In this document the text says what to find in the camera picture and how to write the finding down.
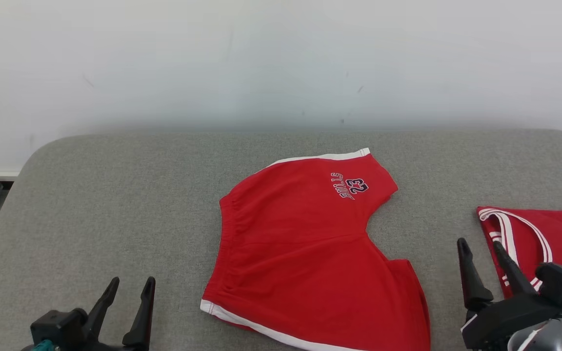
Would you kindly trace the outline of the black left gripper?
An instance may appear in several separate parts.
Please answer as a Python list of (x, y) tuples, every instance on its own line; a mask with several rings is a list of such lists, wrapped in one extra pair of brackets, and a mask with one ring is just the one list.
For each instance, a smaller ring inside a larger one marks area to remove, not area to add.
[[(144, 285), (143, 291), (140, 294), (141, 302), (138, 313), (130, 331), (123, 336), (123, 345), (107, 345), (98, 342), (103, 320), (105, 319), (107, 309), (114, 302), (119, 282), (118, 277), (112, 278), (90, 313), (88, 313), (85, 323), (85, 336), (90, 342), (74, 345), (73, 347), (65, 347), (65, 345), (53, 342), (60, 351), (149, 351), (156, 290), (156, 280), (154, 277), (149, 277)], [(27, 345), (20, 351), (30, 351), (33, 346)]]

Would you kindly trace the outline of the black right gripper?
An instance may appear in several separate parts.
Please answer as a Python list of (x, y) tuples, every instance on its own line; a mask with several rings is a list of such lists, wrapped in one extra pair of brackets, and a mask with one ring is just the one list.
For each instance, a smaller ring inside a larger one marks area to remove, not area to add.
[(562, 318), (562, 304), (538, 295), (538, 291), (522, 273), (518, 263), (499, 241), (492, 242), (498, 277), (506, 276), (506, 287), (512, 298), (493, 302), (473, 262), (473, 254), (465, 238), (457, 240), (460, 280), (464, 306), (479, 311), (462, 327), (461, 334), (469, 350), (488, 350), (517, 331), (552, 318)]

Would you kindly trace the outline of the red shorts with white trim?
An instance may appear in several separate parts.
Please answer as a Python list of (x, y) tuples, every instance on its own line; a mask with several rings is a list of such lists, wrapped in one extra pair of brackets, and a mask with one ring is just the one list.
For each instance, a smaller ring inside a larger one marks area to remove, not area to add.
[(410, 261), (367, 233), (398, 187), (370, 149), (277, 160), (221, 198), (201, 311), (307, 351), (430, 351)]

